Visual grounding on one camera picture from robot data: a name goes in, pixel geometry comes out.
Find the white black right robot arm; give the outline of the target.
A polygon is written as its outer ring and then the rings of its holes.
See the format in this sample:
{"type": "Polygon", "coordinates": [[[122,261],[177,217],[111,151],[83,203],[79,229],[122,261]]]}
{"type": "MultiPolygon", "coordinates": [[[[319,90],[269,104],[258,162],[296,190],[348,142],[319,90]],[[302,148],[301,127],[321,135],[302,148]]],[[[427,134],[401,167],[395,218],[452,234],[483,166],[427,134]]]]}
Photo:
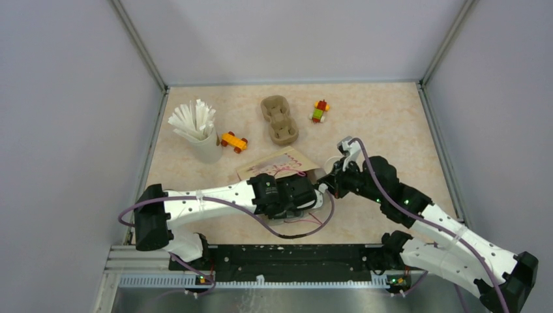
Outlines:
{"type": "Polygon", "coordinates": [[[383,237],[386,266],[403,265],[434,273],[470,292],[491,312],[520,312],[535,285],[538,260],[529,252],[505,250],[449,216],[427,195],[399,181],[382,156],[358,166],[341,158],[317,180],[336,198],[349,193],[379,203],[393,222],[431,238],[427,245],[407,233],[383,237]]]}

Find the stack of paper cups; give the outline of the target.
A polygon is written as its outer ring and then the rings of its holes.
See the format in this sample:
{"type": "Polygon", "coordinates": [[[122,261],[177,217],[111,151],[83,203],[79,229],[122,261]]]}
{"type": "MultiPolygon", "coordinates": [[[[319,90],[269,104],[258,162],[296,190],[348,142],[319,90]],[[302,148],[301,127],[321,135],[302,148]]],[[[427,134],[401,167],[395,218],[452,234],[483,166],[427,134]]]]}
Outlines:
{"type": "Polygon", "coordinates": [[[332,156],[332,157],[328,158],[328,159],[325,161],[323,167],[324,167],[325,169],[327,169],[327,168],[332,168],[333,164],[334,164],[336,161],[339,161],[340,159],[341,159],[340,156],[332,156]]]}

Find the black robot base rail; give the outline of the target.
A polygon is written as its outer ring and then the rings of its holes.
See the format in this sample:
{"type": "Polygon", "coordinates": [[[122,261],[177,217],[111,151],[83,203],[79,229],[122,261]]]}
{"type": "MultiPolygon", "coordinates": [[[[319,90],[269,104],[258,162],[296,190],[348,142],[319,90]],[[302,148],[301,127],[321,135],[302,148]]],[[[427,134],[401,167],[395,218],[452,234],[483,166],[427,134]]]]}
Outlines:
{"type": "Polygon", "coordinates": [[[374,244],[209,245],[200,258],[187,263],[207,271],[231,265],[345,265],[377,272],[408,268],[397,253],[374,244]]]}

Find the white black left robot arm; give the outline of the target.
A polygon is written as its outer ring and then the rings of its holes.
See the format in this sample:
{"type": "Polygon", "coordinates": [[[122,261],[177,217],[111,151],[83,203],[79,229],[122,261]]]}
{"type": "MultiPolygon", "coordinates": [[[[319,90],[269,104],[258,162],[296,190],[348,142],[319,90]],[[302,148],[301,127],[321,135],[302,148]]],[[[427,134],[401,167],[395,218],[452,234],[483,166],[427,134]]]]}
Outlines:
{"type": "Polygon", "coordinates": [[[142,252],[165,250],[193,269],[208,264],[209,252],[199,233],[183,225],[208,218],[244,213],[262,222],[300,217],[323,205],[325,185],[295,174],[276,178],[262,173],[233,185],[179,192],[148,186],[133,206],[135,247],[142,252]]]}

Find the brown cardboard cup carrier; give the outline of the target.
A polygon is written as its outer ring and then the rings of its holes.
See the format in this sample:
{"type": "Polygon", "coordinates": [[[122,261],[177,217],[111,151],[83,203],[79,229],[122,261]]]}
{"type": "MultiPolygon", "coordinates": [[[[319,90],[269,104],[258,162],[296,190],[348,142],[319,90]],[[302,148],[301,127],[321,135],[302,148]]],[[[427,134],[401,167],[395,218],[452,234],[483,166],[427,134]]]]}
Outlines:
{"type": "Polygon", "coordinates": [[[290,115],[290,105],[281,95],[264,98],[260,102],[263,118],[269,123],[268,132],[271,141],[277,145],[292,144],[299,137],[299,128],[290,115]]]}

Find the kraft pink paper bag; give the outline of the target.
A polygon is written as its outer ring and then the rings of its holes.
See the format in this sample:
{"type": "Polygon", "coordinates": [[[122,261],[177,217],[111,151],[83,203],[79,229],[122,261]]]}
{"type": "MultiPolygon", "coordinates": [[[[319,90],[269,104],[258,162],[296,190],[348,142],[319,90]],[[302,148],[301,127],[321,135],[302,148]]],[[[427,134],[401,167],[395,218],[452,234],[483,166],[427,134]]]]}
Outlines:
{"type": "MultiPolygon", "coordinates": [[[[238,166],[235,171],[238,178],[241,180],[248,180],[260,174],[267,174],[273,176],[277,180],[277,183],[285,183],[285,177],[301,175],[307,176],[313,184],[317,175],[324,173],[324,170],[319,164],[291,146],[284,147],[275,153],[238,166]]],[[[282,213],[272,219],[272,223],[292,224],[297,222],[310,222],[321,225],[322,221],[314,216],[314,212],[317,210],[319,209],[309,209],[300,211],[297,214],[291,211],[282,213]]]]}

